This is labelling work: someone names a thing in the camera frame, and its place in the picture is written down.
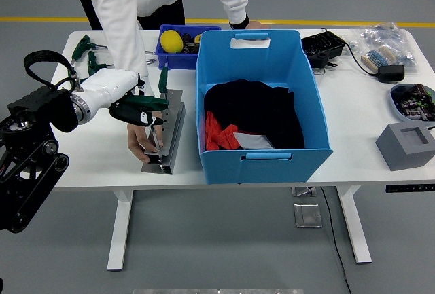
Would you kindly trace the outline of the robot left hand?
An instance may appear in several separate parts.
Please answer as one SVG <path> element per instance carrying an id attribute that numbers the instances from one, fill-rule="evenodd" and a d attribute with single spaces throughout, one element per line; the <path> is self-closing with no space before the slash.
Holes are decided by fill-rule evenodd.
<path id="1" fill-rule="evenodd" d="M 134 95 L 132 91 L 140 83 L 134 71 L 101 69 L 85 80 L 81 91 L 71 95 L 78 123 L 89 122 L 101 108 L 123 122 L 136 126 L 161 124 L 152 117 L 155 111 L 164 111 L 169 102 L 153 96 Z"/>

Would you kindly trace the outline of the person's right hand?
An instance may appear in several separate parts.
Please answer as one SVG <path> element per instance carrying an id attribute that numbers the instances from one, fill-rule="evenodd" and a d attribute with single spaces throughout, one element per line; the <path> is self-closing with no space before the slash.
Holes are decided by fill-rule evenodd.
<path id="1" fill-rule="evenodd" d="M 155 140 L 149 140 L 145 132 L 145 126 L 127 124 L 127 145 L 131 153 L 142 163 L 147 164 L 150 158 L 146 152 L 156 153 Z"/>

